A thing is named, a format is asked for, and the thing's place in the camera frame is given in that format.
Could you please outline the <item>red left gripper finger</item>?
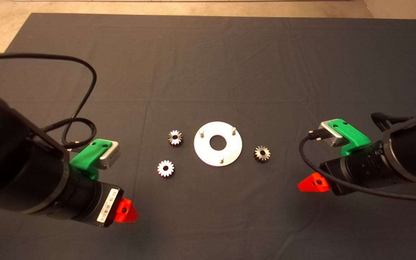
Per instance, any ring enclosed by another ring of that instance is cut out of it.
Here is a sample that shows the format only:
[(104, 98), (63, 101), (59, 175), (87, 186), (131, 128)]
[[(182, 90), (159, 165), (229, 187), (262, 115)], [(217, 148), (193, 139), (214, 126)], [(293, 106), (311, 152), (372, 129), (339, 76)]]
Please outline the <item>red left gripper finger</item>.
[(116, 222), (131, 223), (138, 218), (138, 212), (130, 199), (121, 199), (117, 208)]

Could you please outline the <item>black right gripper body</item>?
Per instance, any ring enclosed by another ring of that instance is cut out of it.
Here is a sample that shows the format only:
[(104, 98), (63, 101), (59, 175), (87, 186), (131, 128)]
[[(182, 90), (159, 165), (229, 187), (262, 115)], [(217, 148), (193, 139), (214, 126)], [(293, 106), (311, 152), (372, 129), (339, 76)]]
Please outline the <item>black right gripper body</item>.
[(320, 163), (319, 169), (350, 184), (365, 188), (386, 186), (383, 143), (373, 143), (350, 155)]

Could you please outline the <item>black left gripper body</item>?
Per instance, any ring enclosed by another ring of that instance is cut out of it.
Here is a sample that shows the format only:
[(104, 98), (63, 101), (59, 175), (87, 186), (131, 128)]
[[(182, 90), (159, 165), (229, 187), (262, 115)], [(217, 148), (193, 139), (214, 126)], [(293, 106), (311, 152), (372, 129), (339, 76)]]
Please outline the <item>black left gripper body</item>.
[(61, 193), (61, 218), (104, 228), (113, 224), (122, 188), (89, 179), (78, 170), (69, 173)]

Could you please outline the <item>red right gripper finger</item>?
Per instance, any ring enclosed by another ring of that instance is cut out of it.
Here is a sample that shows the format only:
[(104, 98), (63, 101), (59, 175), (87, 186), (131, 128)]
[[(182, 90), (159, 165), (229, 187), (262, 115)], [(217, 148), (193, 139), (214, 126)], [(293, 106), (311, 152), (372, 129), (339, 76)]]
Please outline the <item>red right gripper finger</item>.
[(298, 184), (299, 191), (303, 192), (327, 192), (330, 186), (320, 173), (312, 173)]

